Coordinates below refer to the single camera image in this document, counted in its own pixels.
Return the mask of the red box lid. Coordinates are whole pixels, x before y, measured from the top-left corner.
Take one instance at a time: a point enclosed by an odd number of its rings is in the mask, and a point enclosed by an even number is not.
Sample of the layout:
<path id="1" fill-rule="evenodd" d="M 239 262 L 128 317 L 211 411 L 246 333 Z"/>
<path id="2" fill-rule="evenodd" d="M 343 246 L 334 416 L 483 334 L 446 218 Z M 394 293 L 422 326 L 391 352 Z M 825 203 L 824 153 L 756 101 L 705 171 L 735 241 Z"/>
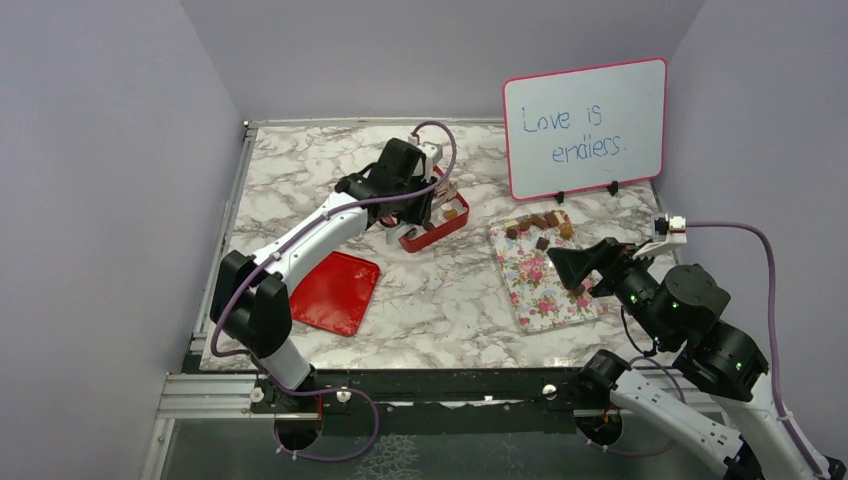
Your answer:
<path id="1" fill-rule="evenodd" d="M 331 252 L 292 293 L 292 318 L 340 336 L 355 335 L 370 305 L 380 273 L 374 262 Z"/>

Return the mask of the metal serving tongs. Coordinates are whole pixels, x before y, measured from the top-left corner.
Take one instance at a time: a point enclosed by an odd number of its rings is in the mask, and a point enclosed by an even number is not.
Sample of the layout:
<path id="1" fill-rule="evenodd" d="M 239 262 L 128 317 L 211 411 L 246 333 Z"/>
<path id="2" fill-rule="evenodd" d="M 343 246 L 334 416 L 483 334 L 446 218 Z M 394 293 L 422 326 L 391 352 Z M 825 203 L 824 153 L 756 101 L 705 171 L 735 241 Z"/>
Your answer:
<path id="1" fill-rule="evenodd" d="M 418 251 L 450 234 L 450 230 L 467 212 L 456 184 L 448 180 L 434 193 L 430 217 L 421 225 L 401 222 L 394 217 L 383 220 L 387 225 L 386 243 L 399 244 L 409 252 Z"/>

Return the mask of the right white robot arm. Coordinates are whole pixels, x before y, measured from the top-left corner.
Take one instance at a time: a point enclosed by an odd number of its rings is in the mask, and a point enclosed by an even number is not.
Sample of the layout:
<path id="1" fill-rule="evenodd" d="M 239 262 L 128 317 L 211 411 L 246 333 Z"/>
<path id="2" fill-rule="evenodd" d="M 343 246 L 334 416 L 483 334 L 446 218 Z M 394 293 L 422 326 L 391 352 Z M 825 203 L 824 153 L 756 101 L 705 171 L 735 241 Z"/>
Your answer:
<path id="1" fill-rule="evenodd" d="M 605 238 L 588 249 L 550 248 L 563 286 L 573 291 L 593 272 L 595 297 L 613 296 L 651 337 L 659 352 L 674 352 L 674 369 L 708 394 L 737 426 L 719 430 L 676 398 L 650 391 L 623 359 L 598 351 L 580 370 L 579 398 L 607 401 L 650 421 L 712 463 L 725 479 L 843 479 L 846 465 L 818 453 L 772 389 L 776 363 L 757 343 L 721 318 L 730 294 L 700 265 L 676 265 L 662 280 L 650 273 L 632 243 Z"/>

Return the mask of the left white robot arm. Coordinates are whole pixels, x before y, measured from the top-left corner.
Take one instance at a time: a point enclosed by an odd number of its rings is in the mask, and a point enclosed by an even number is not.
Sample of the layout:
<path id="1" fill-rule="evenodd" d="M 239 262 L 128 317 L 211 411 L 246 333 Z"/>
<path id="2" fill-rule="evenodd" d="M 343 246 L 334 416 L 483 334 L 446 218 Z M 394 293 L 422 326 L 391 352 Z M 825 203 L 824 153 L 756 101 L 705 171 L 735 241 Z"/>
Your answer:
<path id="1" fill-rule="evenodd" d="M 233 250 L 218 268 L 209 318 L 215 327 L 210 351 L 222 358 L 220 335 L 238 341 L 278 383 L 276 396 L 298 411 L 313 401 L 313 367 L 291 338 L 291 294 L 343 243 L 387 217 L 422 225 L 431 215 L 433 193 L 444 175 L 436 165 L 442 147 L 392 138 L 377 161 L 342 177 L 327 199 L 295 229 L 251 254 Z"/>

